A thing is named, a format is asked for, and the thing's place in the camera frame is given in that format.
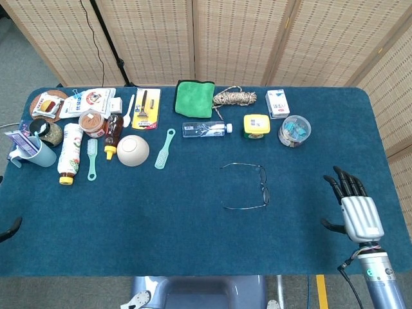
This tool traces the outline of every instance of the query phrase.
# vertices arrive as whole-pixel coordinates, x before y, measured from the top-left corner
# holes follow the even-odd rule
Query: white plastic bottle
[[[79,171],[80,145],[83,130],[78,124],[66,124],[64,127],[64,140],[60,154],[57,171],[60,174],[61,185],[72,185],[73,179]]]
[[[223,121],[185,122],[182,125],[183,137],[224,136],[232,131],[232,124]]]

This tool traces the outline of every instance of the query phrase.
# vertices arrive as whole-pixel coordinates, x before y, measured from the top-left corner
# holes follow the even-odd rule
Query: white box
[[[109,99],[109,109],[110,109],[111,114],[121,114],[122,107],[123,107],[123,102],[121,98]]]
[[[283,89],[268,90],[266,93],[270,119],[280,119],[289,116],[289,105]]]

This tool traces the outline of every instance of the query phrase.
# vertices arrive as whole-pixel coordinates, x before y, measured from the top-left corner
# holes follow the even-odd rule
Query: green towel
[[[177,113],[194,118],[212,116],[213,82],[180,80],[176,88],[174,110]]]

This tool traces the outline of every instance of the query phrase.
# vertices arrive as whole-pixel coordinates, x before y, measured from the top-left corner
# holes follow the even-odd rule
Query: gray carpet
[[[0,19],[0,126],[19,121],[32,90],[54,87],[58,83],[13,22]],[[0,174],[4,174],[11,142],[0,134],[0,145]],[[351,279],[365,309],[373,308],[362,276],[351,276]],[[0,308],[120,308],[120,304],[129,301],[131,280],[130,277],[0,278]],[[398,282],[407,307],[412,308],[412,272],[398,274]],[[283,284],[285,308],[305,309],[307,277],[284,276]],[[355,297],[340,275],[326,276],[326,286],[329,308],[358,308]],[[268,278],[268,296],[271,299],[277,299],[275,287],[276,279]],[[319,308],[315,276],[310,277],[310,303],[310,308]]]

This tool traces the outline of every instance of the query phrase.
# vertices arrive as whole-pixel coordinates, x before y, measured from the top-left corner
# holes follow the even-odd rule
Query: table
[[[28,104],[47,90],[35,90]],[[72,95],[71,88],[59,88]],[[125,129],[150,146],[147,161],[126,167],[107,161],[99,140],[97,179],[87,181],[87,139],[74,185],[59,185],[50,168],[8,164],[0,186],[0,227],[23,217],[20,231],[0,244],[0,276],[144,276],[336,273],[356,249],[347,237],[327,231],[322,217],[342,223],[329,185],[333,165],[357,175],[375,200],[386,235],[381,245],[396,271],[411,269],[411,244],[369,98],[357,88],[292,88],[292,114],[306,117],[312,135],[299,148],[280,144],[282,120],[271,121],[262,140],[243,138],[243,115],[267,113],[268,89],[251,88],[257,102],[220,109],[234,132],[223,138],[182,138],[174,113],[174,88],[163,87],[158,129]],[[127,110],[136,88],[118,88]],[[218,120],[214,113],[213,120]],[[63,126],[69,121],[61,120]],[[154,168],[166,131],[175,128],[164,170]],[[219,167],[231,162],[261,164],[267,171],[270,205],[228,211],[262,202],[253,168]],[[349,272],[360,272],[354,263]]]

